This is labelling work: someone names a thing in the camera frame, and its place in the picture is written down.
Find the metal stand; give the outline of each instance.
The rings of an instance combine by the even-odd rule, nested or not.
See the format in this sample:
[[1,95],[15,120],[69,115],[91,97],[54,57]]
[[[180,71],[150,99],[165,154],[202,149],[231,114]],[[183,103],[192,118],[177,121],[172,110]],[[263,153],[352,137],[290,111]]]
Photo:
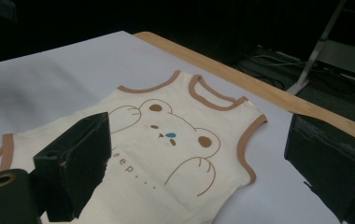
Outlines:
[[317,45],[312,50],[312,53],[309,56],[308,62],[305,64],[305,68],[304,68],[302,74],[300,75],[297,82],[294,83],[290,88],[288,88],[288,90],[287,90],[288,93],[295,95],[300,90],[302,90],[305,87],[305,85],[308,83],[308,79],[306,77],[308,76],[309,72],[311,71],[312,66],[314,65],[314,62],[318,59],[318,56],[322,52],[323,47],[326,44],[326,40],[329,37],[329,33],[332,31],[334,24],[337,21],[337,18],[340,15],[340,12],[343,10],[346,2],[347,2],[347,0],[340,0],[340,2],[338,3],[338,6],[335,9],[332,17],[329,19],[329,22],[327,23],[322,36],[318,40]]

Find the dark background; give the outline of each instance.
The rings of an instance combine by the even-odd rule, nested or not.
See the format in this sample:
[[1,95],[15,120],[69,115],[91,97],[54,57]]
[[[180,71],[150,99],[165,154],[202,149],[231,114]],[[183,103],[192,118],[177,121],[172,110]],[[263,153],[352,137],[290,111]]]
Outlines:
[[[150,31],[222,63],[257,45],[306,61],[338,0],[11,0],[0,16],[0,61],[116,31]],[[355,46],[355,0],[331,38]]]

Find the brown neckline trim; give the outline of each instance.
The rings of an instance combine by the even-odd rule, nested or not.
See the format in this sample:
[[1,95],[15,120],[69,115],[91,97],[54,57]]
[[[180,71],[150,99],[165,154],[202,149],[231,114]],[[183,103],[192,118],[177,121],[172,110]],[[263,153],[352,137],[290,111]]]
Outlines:
[[0,163],[0,172],[8,170],[12,164],[12,157],[14,154],[14,140],[12,133],[3,135],[3,145],[0,147],[0,158],[2,159]]
[[[229,101],[232,104],[229,105],[229,106],[219,106],[219,105],[215,105],[215,104],[209,102],[205,97],[199,95],[195,91],[195,84],[197,84],[197,83],[202,85],[207,91],[209,91],[213,95],[217,96],[218,98],[221,98],[222,100]],[[206,84],[204,78],[202,76],[200,76],[200,75],[195,75],[195,76],[192,77],[192,80],[190,81],[190,84],[189,84],[189,93],[192,96],[192,98],[194,98],[195,100],[199,101],[203,105],[206,105],[206,106],[208,106],[210,108],[213,108],[213,109],[216,109],[216,110],[220,110],[220,111],[227,111],[227,110],[234,109],[234,108],[238,107],[239,105],[242,105],[243,103],[245,103],[248,100],[248,98],[246,98],[245,96],[235,100],[232,97],[228,97],[228,96],[220,94],[218,91],[215,91],[210,86],[208,86]]]
[[133,89],[126,88],[124,86],[119,86],[117,89],[119,89],[120,91],[128,92],[128,93],[146,93],[146,92],[151,92],[151,91],[157,91],[160,88],[167,86],[167,85],[171,84],[172,82],[174,82],[178,78],[179,74],[180,74],[180,71],[177,70],[177,71],[175,71],[174,75],[172,75],[167,81],[165,81],[164,83],[162,83],[156,87],[152,87],[149,89],[133,90]]
[[248,140],[253,135],[253,133],[260,127],[260,125],[262,125],[265,122],[267,122],[267,118],[265,117],[265,115],[260,115],[258,118],[256,118],[256,120],[254,120],[253,123],[250,124],[250,126],[247,128],[244,134],[242,134],[236,149],[236,154],[239,162],[249,173],[250,184],[256,180],[256,174],[254,173],[253,169],[249,166],[249,164],[245,160],[245,148],[247,146]]

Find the white table surface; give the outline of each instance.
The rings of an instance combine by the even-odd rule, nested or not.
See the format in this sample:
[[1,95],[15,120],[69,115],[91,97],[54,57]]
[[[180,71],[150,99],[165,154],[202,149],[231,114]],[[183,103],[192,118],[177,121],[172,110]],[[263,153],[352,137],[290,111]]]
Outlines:
[[283,157],[291,113],[125,32],[1,62],[0,146],[4,133],[20,133],[70,115],[120,85],[153,87],[175,70],[200,74],[225,95],[247,96],[269,120],[247,145],[256,182],[239,189],[214,223],[339,223]]

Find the brown trim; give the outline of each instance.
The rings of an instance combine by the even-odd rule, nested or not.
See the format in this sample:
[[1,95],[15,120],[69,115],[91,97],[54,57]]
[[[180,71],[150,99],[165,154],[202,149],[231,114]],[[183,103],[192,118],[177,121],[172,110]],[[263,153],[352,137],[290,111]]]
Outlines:
[[120,91],[127,92],[127,93],[146,93],[146,92],[151,92],[151,91],[157,91],[160,88],[165,87],[165,86],[171,84],[172,82],[174,82],[178,78],[179,74],[180,74],[180,71],[177,70],[177,71],[175,71],[174,75],[172,75],[167,81],[165,81],[164,83],[162,83],[162,84],[160,84],[158,86],[155,86],[155,87],[152,87],[152,88],[149,88],[149,89],[132,90],[132,89],[126,88],[124,86],[119,86],[117,89],[120,90]]
[[244,134],[242,134],[236,149],[236,154],[238,156],[239,162],[248,171],[250,175],[250,184],[256,180],[256,174],[254,173],[253,169],[249,166],[249,164],[245,160],[245,148],[248,140],[253,135],[253,133],[257,130],[257,128],[260,127],[261,124],[265,122],[267,122],[267,118],[265,117],[265,115],[260,115],[258,118],[256,118],[253,121],[253,123],[250,124],[250,126],[247,128]]
[[12,133],[4,134],[2,138],[2,146],[0,147],[0,171],[7,170],[11,167],[12,157],[14,154],[14,142]]
[[[229,106],[219,106],[219,105],[215,105],[215,104],[209,102],[205,97],[199,95],[195,91],[195,84],[197,84],[197,83],[201,84],[207,91],[209,91],[210,93],[212,93],[216,97],[221,98],[221,100],[229,101],[232,104]],[[192,96],[192,98],[196,99],[197,101],[199,101],[203,105],[206,105],[207,107],[210,107],[210,108],[213,108],[213,109],[216,109],[219,111],[232,110],[232,109],[238,107],[239,105],[242,105],[243,103],[245,103],[248,100],[248,98],[246,98],[245,96],[235,100],[232,97],[222,95],[218,91],[215,91],[210,86],[208,86],[206,84],[204,78],[200,75],[195,75],[192,77],[192,80],[190,81],[190,84],[189,84],[189,93]]]

